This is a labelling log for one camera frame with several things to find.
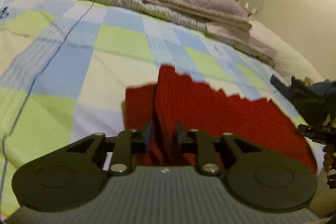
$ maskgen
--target hand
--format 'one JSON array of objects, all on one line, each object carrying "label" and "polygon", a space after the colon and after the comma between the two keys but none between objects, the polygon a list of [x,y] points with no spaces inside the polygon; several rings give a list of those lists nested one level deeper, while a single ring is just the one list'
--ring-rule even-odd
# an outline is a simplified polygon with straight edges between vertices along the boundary
[{"label": "hand", "polygon": [[336,165],[336,152],[334,152],[334,145],[327,144],[325,147],[323,147],[323,152],[325,152],[323,161],[324,170],[329,172],[331,169],[335,168]]}]

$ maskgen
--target finger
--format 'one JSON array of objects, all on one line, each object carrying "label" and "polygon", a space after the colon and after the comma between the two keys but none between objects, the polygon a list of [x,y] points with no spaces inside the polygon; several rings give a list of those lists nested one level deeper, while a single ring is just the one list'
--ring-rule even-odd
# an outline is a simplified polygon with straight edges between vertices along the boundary
[{"label": "finger", "polygon": [[323,161],[323,166],[331,166],[332,163],[333,163],[333,159],[324,160]]},{"label": "finger", "polygon": [[329,159],[332,159],[332,158],[333,158],[333,155],[330,154],[330,153],[325,153],[323,158],[324,158],[325,160],[329,160]]},{"label": "finger", "polygon": [[334,153],[334,145],[333,144],[327,144],[327,153]]},{"label": "finger", "polygon": [[331,166],[325,166],[325,167],[324,167],[324,170],[325,170],[326,172],[329,172],[329,171],[331,170]]}]

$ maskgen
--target black mount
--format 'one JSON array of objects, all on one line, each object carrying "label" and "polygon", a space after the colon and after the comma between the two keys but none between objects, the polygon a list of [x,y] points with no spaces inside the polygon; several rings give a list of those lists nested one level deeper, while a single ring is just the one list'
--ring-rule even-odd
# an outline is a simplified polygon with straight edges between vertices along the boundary
[{"label": "black mount", "polygon": [[[94,199],[108,180],[132,173],[132,154],[146,152],[152,124],[124,130],[117,137],[95,133],[20,167],[12,188],[21,206],[60,212]],[[197,155],[195,169],[213,176],[236,199],[267,212],[288,212],[306,206],[315,193],[315,174],[303,163],[249,143],[232,133],[209,137],[201,130],[176,125],[182,153]],[[103,171],[106,153],[113,152]],[[221,154],[225,170],[216,156]]]}]

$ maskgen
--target black tool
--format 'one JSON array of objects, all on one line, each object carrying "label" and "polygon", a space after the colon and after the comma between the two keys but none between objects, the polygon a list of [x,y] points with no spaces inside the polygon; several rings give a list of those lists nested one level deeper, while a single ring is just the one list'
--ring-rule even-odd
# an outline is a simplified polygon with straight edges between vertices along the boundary
[{"label": "black tool", "polygon": [[[133,166],[131,155],[148,148],[150,126],[111,138],[96,133],[23,165],[12,180],[21,208],[6,223],[238,224],[243,218],[299,224],[316,219],[306,206],[317,181],[303,163],[232,133],[214,138],[180,124],[176,131],[182,153],[196,154],[195,166]],[[113,158],[103,171],[107,152]]]},{"label": "black tool", "polygon": [[[300,124],[297,129],[301,135],[311,139],[315,143],[324,145],[332,144],[336,147],[336,128],[334,127],[324,126],[323,124],[316,126]],[[336,168],[335,161],[333,162],[332,168]],[[336,174],[327,176],[327,184],[330,189],[336,189]]]}]

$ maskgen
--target logo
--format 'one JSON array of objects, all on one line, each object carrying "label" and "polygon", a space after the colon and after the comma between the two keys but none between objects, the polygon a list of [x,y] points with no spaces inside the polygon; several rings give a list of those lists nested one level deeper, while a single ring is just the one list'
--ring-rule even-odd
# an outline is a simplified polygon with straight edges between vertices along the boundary
[{"label": "logo", "polygon": [[168,168],[161,169],[161,173],[167,174],[170,170]]}]

